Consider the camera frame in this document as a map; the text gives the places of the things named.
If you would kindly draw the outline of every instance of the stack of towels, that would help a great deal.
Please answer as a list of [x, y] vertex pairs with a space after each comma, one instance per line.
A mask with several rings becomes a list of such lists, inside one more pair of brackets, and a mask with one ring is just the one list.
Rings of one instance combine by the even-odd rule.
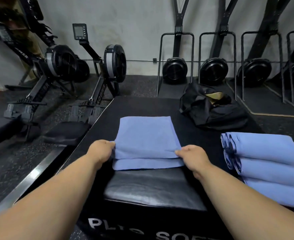
[[123, 117], [115, 139], [114, 170], [161, 169], [184, 165], [170, 117]]
[[294, 142], [290, 136], [221, 134], [229, 169], [245, 184], [281, 205], [294, 207]]

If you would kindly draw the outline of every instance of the bag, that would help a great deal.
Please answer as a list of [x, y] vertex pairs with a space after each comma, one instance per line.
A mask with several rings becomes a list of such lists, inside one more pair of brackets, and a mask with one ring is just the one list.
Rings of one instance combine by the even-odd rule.
[[244, 127], [247, 112], [237, 101], [212, 87], [191, 83], [180, 99], [180, 112], [199, 128], [231, 130]]

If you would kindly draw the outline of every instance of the person's left hand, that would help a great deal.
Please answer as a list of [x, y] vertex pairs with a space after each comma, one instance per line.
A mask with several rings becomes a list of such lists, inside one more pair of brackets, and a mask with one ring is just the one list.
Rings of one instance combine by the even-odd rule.
[[111, 150], [114, 147], [115, 142], [106, 140], [94, 141], [93, 144], [90, 145], [86, 156], [95, 160], [98, 163], [98, 167], [101, 168], [102, 164], [109, 159]]

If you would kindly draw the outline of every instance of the hand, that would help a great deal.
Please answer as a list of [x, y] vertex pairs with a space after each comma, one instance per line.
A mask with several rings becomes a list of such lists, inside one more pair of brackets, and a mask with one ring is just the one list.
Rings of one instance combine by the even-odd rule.
[[180, 151], [175, 151], [175, 153], [184, 160], [187, 168], [193, 172], [194, 177], [198, 180], [202, 179], [201, 173], [212, 166], [207, 153], [201, 147], [187, 145], [181, 148]]
[[101, 168], [102, 164], [106, 162], [110, 155], [111, 150], [115, 147], [115, 142], [98, 140], [94, 141], [90, 145], [86, 156], [97, 161], [98, 169]]

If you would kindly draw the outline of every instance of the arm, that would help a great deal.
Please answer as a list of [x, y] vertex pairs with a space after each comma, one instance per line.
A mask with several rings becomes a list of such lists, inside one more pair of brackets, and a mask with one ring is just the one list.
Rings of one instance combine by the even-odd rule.
[[0, 215], [1, 240], [68, 239], [114, 142], [95, 141], [88, 153]]
[[234, 239], [294, 239], [294, 212], [212, 165], [201, 147], [188, 145], [176, 154], [201, 182]]

